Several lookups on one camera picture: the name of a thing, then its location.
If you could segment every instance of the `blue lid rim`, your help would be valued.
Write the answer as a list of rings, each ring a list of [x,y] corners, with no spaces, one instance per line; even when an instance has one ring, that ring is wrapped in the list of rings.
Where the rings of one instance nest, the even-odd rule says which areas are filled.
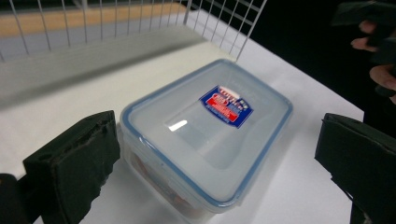
[[[197,74],[199,74],[202,71],[208,69],[209,67],[218,65],[219,63],[228,63],[229,65],[233,66],[234,69],[240,70],[241,72],[249,75],[253,79],[256,79],[256,81],[258,83],[264,85],[265,88],[269,89],[273,94],[275,94],[278,97],[280,97],[288,106],[288,110],[286,111],[286,113],[283,116],[282,120],[277,125],[275,131],[271,135],[271,137],[268,140],[267,144],[265,144],[265,146],[262,149],[262,151],[260,152],[259,156],[254,161],[254,163],[252,164],[250,169],[248,170],[247,174],[245,175],[245,178],[243,179],[243,181],[239,185],[238,189],[235,191],[234,195],[227,201],[218,201],[218,200],[212,198],[210,195],[208,195],[204,190],[202,190],[198,185],[196,185],[187,175],[185,175],[180,169],[178,169],[166,156],[164,156],[158,148],[153,146],[142,134],[140,134],[140,132],[138,132],[132,126],[132,124],[129,122],[129,115],[134,111],[134,108],[135,108],[136,105],[139,105],[139,104],[141,104],[143,102],[149,101],[151,98],[153,98],[154,96],[160,94],[161,92],[169,90],[169,89],[173,88],[174,86],[182,83],[183,81],[185,81],[187,79],[190,79],[191,77],[196,76]],[[210,64],[208,64],[208,65],[206,65],[206,66],[204,66],[204,67],[202,67],[202,68],[190,73],[189,75],[186,75],[186,76],[176,80],[175,82],[173,82],[173,83],[171,83],[171,84],[169,84],[169,85],[167,85],[167,86],[155,91],[154,93],[152,93],[152,94],[150,94],[150,95],[148,95],[148,96],[146,96],[146,97],[144,97],[144,98],[142,98],[140,100],[137,100],[136,102],[133,102],[132,104],[128,105],[121,113],[121,120],[123,122],[123,125],[128,130],[130,130],[131,133],[133,133],[135,136],[137,136],[141,141],[142,140],[145,141],[145,143],[146,143],[145,145],[148,146],[154,152],[154,154],[156,156],[158,156],[178,176],[180,176],[182,179],[184,179],[207,202],[209,202],[210,204],[212,204],[212,205],[214,205],[216,207],[225,208],[225,207],[232,206],[237,201],[237,199],[243,194],[244,190],[248,186],[249,180],[254,176],[256,170],[260,166],[260,164],[262,162],[262,159],[264,158],[264,156],[267,153],[268,149],[270,148],[270,146],[276,140],[277,134],[280,132],[280,130],[282,129],[282,127],[285,125],[286,121],[290,117],[291,112],[292,112],[292,104],[291,104],[291,102],[286,97],[281,95],[279,92],[275,91],[274,89],[272,89],[271,87],[269,87],[268,85],[263,83],[261,80],[259,80],[258,78],[254,77],[249,72],[245,71],[244,69],[242,69],[241,67],[237,66],[233,62],[228,61],[228,60],[216,60],[213,63],[210,63]]]

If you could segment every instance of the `product label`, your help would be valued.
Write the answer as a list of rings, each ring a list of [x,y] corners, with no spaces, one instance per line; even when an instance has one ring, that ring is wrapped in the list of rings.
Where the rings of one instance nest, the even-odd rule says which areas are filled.
[[[248,102],[238,93],[221,86],[209,91],[200,101],[210,113],[236,128],[240,128],[253,112]]]

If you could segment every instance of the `plastic food container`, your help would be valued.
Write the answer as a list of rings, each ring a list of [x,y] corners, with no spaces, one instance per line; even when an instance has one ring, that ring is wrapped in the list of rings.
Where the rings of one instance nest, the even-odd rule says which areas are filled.
[[[238,205],[291,103],[220,60],[122,111],[123,157],[189,222]]]

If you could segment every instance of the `hand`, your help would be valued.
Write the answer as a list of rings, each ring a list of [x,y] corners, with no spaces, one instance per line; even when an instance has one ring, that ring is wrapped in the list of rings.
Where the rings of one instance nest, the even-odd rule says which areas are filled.
[[[361,31],[366,33],[366,34],[372,34],[376,24],[370,21],[363,21],[359,25],[361,28]],[[368,37],[363,37],[363,38],[356,38],[354,39],[350,44],[352,45],[352,48],[354,49],[364,49],[368,50],[371,52],[375,52],[377,48],[367,46],[367,41]],[[386,64],[386,65],[379,65],[376,67],[373,67],[370,70],[370,78],[376,82],[377,84],[387,88],[396,91],[396,77],[392,76],[390,74],[390,70],[393,67],[393,64]],[[390,100],[396,104],[396,95],[390,97]]]

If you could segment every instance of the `container lid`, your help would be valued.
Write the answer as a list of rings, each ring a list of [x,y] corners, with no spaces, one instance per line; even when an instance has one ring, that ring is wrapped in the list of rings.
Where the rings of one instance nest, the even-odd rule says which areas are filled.
[[[128,105],[121,123],[205,201],[227,207],[244,193],[291,110],[285,97],[219,60]]]

